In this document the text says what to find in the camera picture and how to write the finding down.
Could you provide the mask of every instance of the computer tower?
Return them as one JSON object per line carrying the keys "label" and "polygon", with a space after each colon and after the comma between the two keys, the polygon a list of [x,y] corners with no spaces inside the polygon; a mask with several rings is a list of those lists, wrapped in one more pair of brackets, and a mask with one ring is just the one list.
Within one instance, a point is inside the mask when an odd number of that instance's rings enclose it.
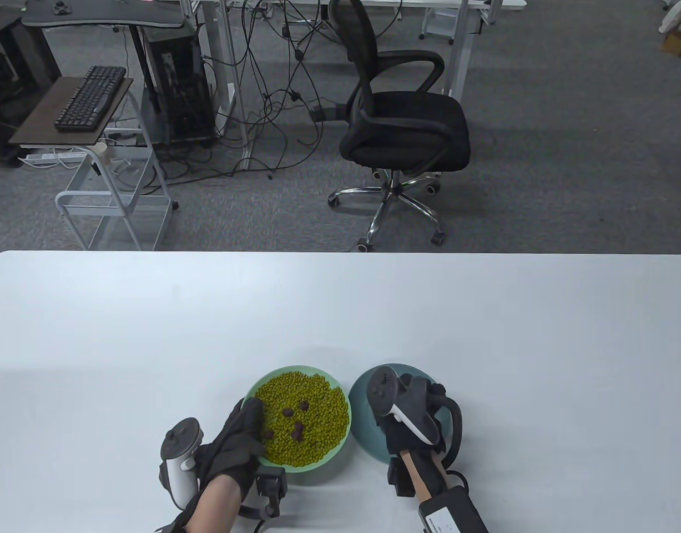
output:
{"label": "computer tower", "polygon": [[186,22],[182,28],[145,28],[144,35],[165,142],[214,138],[216,116],[195,28]]}

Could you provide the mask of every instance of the vr controller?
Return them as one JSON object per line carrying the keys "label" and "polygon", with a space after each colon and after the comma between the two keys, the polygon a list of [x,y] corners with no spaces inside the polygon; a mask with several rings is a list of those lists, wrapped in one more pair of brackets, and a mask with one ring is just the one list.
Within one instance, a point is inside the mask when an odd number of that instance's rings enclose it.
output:
{"label": "vr controller", "polygon": [[[158,479],[173,498],[175,507],[185,510],[200,490],[195,472],[195,452],[203,441],[203,430],[196,418],[184,419],[165,434],[160,447],[160,473]],[[252,520],[268,520],[280,515],[280,500],[286,495],[286,472],[281,467],[259,466],[256,470],[256,490],[269,498],[262,509],[242,505],[239,516]]]}
{"label": "vr controller", "polygon": [[[461,447],[461,409],[451,398],[431,394],[431,384],[431,381],[421,376],[412,376],[409,384],[405,384],[391,366],[379,366],[370,376],[367,401],[376,418],[394,416],[396,421],[405,424],[427,446],[436,446],[442,437],[434,418],[429,414],[429,406],[449,409],[452,421],[451,446],[441,460],[444,469],[449,469]],[[414,496],[409,471],[398,457],[390,459],[387,482],[394,485],[398,496]]]}

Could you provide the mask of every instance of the chair seat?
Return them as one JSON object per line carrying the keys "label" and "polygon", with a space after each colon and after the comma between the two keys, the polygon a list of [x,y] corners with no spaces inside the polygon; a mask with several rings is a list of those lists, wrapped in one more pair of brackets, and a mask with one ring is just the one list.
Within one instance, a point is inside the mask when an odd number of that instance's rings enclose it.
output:
{"label": "chair seat", "polygon": [[[429,119],[444,123],[456,133],[452,147],[427,171],[451,172],[462,170],[469,163],[471,145],[461,104],[443,94],[431,92],[389,91],[373,94],[375,116],[383,118]],[[363,167],[388,170],[411,170],[432,157],[442,139],[420,132],[401,132],[387,129],[367,142],[353,147],[349,160]]]}

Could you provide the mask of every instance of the black glove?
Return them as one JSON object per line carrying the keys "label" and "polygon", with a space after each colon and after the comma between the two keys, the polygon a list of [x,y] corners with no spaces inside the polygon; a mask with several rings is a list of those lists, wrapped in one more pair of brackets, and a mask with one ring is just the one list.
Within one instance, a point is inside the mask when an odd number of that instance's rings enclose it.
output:
{"label": "black glove", "polygon": [[[403,374],[399,376],[399,380],[404,383],[405,386],[409,386],[409,381],[411,381],[412,376],[410,374]],[[446,389],[440,383],[432,383],[429,386],[427,393],[434,396],[446,396]],[[382,432],[386,436],[387,440],[387,451],[390,455],[399,455],[401,451],[412,451],[412,450],[432,450],[434,449],[437,454],[441,454],[445,451],[445,441],[444,434],[442,433],[442,428],[439,420],[436,419],[436,413],[441,409],[441,406],[437,404],[427,404],[427,412],[431,415],[432,419],[439,428],[440,440],[436,446],[430,446],[425,444],[419,439],[412,430],[409,429],[406,424],[398,422],[394,415],[383,416],[377,420],[377,424],[382,429]]]}
{"label": "black glove", "polygon": [[237,482],[244,501],[259,467],[257,457],[265,452],[259,442],[263,414],[259,398],[239,400],[214,441],[198,447],[195,473],[200,478],[200,492],[215,477],[226,474]]}
{"label": "black glove", "polygon": [[[409,374],[399,376],[399,380],[406,386],[409,386],[411,379],[412,376]],[[427,393],[434,396],[446,396],[446,389],[442,384],[434,383],[429,386]],[[446,447],[441,424],[436,419],[436,413],[440,408],[441,406],[437,404],[427,404],[427,412],[434,419],[437,428],[439,428],[440,439],[436,446],[422,442],[406,424],[398,422],[393,414],[383,416],[377,420],[377,424],[385,434],[389,454],[399,456],[400,452],[408,451],[412,463],[419,473],[419,477],[422,478],[432,496],[447,490],[446,480],[442,472],[443,469],[439,469],[433,457],[435,452],[440,454],[445,451]]]}

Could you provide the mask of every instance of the chair armrest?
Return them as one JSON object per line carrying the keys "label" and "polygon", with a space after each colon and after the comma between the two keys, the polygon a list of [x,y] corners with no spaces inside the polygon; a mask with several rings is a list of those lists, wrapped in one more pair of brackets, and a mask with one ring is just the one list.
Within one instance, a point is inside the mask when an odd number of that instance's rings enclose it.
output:
{"label": "chair armrest", "polygon": [[414,61],[431,61],[434,70],[419,86],[417,92],[427,92],[431,89],[439,76],[444,72],[444,60],[436,52],[428,50],[395,50],[390,52],[379,52],[377,54],[377,73],[396,67],[398,64],[412,63]]}
{"label": "chair armrest", "polygon": [[442,122],[437,122],[436,120],[371,117],[363,109],[360,110],[360,116],[363,120],[374,126],[406,129],[413,132],[435,134],[444,138],[444,142],[437,147],[436,152],[429,158],[424,160],[424,162],[419,163],[419,165],[411,170],[404,171],[404,175],[408,175],[410,178],[416,178],[418,175],[431,168],[432,165],[444,155],[444,152],[451,146],[454,137],[456,137],[455,132],[452,131],[449,126],[442,124]]}

